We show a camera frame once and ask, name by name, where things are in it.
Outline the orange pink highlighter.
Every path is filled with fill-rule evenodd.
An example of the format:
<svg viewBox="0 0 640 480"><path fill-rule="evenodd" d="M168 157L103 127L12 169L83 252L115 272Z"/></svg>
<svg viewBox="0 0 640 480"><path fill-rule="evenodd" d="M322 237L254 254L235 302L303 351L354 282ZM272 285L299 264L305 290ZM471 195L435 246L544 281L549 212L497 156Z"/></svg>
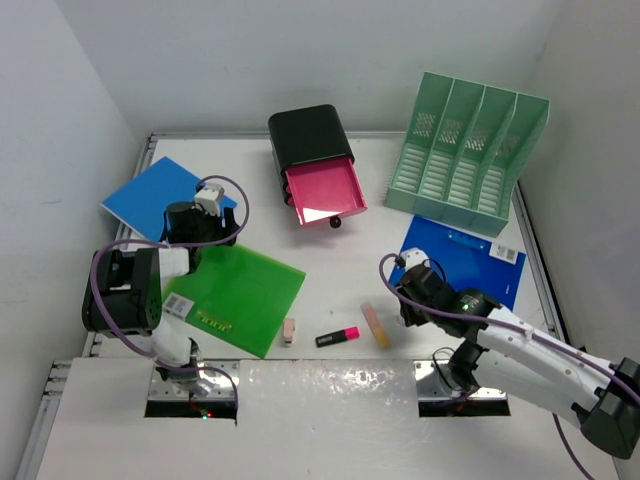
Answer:
<svg viewBox="0 0 640 480"><path fill-rule="evenodd" d="M381 349L389 348L391 345L388 334L383 328L378 316L370 303L364 302L360 305L361 312L369 326L377 346Z"/></svg>

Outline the pink black highlighter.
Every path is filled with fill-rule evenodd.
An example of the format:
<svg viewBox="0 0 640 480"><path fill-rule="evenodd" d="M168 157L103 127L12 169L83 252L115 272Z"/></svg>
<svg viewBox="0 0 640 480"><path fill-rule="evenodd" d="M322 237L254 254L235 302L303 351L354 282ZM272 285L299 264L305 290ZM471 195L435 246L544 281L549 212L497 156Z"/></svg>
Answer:
<svg viewBox="0 0 640 480"><path fill-rule="evenodd" d="M315 338L317 348L324 348L352 340L360 337L360 331L357 327L349 327L331 333L323 334Z"/></svg>

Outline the pink top drawer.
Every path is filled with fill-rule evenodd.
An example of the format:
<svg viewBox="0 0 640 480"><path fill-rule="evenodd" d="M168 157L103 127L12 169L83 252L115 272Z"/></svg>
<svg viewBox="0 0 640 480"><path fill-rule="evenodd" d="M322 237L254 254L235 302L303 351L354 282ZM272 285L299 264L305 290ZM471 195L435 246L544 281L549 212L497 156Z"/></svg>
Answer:
<svg viewBox="0 0 640 480"><path fill-rule="evenodd" d="M290 203L301 226L328 223L339 228L344 217L367 210L350 157L294 165L285 172Z"/></svg>

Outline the pink stapler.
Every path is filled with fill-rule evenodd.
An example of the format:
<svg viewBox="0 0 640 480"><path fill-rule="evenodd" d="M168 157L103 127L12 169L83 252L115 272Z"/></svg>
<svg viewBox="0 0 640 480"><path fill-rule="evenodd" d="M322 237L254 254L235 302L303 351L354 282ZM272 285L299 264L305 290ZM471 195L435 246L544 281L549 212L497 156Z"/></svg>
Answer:
<svg viewBox="0 0 640 480"><path fill-rule="evenodd" d="M283 344L290 347L293 344L296 324L293 318L286 318L283 322L282 338Z"/></svg>

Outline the black pink drawer organizer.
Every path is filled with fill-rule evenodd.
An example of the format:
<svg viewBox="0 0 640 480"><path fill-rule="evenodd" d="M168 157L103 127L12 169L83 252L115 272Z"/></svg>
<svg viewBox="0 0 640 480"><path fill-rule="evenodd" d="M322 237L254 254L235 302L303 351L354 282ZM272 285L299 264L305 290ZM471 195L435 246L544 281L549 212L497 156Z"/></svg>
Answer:
<svg viewBox="0 0 640 480"><path fill-rule="evenodd" d="M286 171L294 166L335 158L355 162L336 108L322 104L272 114L267 121L281 194L293 206Z"/></svg>

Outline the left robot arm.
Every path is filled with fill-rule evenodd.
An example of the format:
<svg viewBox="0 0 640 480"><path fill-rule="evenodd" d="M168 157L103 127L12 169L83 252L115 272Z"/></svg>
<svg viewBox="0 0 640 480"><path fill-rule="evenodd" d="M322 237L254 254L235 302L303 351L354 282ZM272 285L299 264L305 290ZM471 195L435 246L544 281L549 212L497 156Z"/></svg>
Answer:
<svg viewBox="0 0 640 480"><path fill-rule="evenodd" d="M197 344L163 318L162 281L193 273L202 248L234 245L243 227L225 201L176 202L163 212L155 242L136 240L137 249L124 251L127 242L118 240L96 251L81 312L85 329L153 360L164 378L195 378Z"/></svg>

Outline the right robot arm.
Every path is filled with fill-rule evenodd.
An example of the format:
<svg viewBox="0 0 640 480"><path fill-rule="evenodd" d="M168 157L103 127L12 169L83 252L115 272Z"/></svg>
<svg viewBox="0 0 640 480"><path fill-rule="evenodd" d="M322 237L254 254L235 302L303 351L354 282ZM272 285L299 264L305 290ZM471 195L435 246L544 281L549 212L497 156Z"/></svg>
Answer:
<svg viewBox="0 0 640 480"><path fill-rule="evenodd" d="M396 286L408 326L432 323L461 339L449 361L463 389L504 390L578 428L601 451L631 458L639 441L639 364L578 350L518 318L488 294L456 291L424 263Z"/></svg>

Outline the light blue notebook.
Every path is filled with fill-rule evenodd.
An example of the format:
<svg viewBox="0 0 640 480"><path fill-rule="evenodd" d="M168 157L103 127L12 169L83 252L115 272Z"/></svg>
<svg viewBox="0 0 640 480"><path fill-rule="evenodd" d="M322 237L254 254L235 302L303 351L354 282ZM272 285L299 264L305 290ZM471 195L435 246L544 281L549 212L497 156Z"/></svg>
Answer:
<svg viewBox="0 0 640 480"><path fill-rule="evenodd" d="M176 202L194 202L197 191L216 179L201 180L168 157L163 157L102 201L102 206L141 237L164 241L164 211ZM236 202L225 195L221 207Z"/></svg>

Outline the dark blue clipboard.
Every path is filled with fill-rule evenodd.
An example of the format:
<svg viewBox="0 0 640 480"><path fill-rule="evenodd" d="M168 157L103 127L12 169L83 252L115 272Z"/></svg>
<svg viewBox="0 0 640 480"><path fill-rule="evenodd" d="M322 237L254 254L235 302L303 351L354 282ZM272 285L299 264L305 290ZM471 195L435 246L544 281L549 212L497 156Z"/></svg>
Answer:
<svg viewBox="0 0 640 480"><path fill-rule="evenodd" d="M412 248L439 262L454 289L474 287L515 306L524 252L421 217L413 218L401 246Z"/></svg>

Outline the green plastic folder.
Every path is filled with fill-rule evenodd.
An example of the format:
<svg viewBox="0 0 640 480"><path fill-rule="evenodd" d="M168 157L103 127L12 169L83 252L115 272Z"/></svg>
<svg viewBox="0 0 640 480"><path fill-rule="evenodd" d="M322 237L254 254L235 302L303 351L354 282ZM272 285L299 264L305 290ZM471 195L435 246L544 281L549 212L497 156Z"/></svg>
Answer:
<svg viewBox="0 0 640 480"><path fill-rule="evenodd" d="M240 245L202 248L197 259L166 285L165 312L265 358L306 274Z"/></svg>

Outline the green file organizer rack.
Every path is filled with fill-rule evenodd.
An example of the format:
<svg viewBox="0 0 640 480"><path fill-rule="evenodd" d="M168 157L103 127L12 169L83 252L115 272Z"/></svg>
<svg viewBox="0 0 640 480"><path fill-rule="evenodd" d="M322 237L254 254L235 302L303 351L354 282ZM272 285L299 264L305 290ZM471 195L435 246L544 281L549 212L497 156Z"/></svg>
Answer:
<svg viewBox="0 0 640 480"><path fill-rule="evenodd" d="M497 237L550 110L545 98L424 73L385 206Z"/></svg>

